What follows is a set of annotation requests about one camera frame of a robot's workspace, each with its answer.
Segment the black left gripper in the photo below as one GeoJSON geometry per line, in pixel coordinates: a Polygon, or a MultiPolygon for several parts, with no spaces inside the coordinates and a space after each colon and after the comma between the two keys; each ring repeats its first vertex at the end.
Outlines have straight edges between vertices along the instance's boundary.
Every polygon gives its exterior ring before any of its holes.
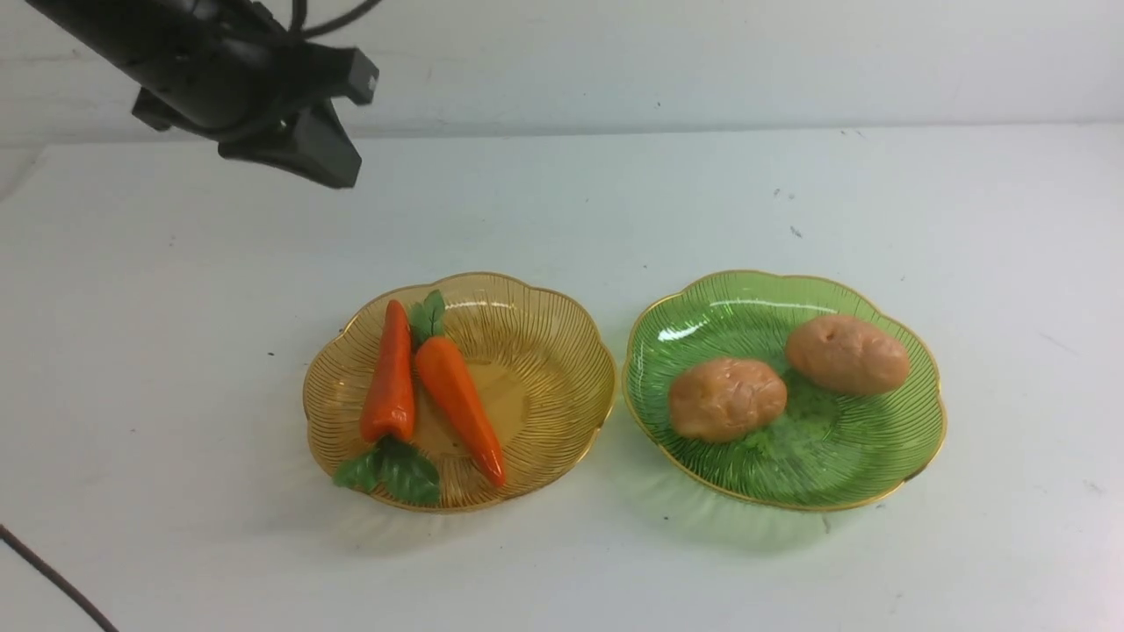
{"type": "Polygon", "coordinates": [[[329,100],[370,103],[380,71],[362,51],[325,47],[314,36],[228,25],[136,29],[132,78],[140,93],[132,114],[155,130],[225,139],[224,159],[353,188],[362,157],[329,100]]]}

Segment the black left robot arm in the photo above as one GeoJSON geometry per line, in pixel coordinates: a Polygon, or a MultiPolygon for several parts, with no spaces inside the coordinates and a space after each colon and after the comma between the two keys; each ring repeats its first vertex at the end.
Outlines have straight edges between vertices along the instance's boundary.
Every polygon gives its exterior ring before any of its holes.
{"type": "Polygon", "coordinates": [[[154,130],[211,139],[220,156],[283,169],[334,190],[354,187],[362,159],[334,100],[371,103],[377,64],[320,37],[373,11],[288,24],[260,1],[35,1],[31,7],[140,85],[133,115],[154,130]]]}

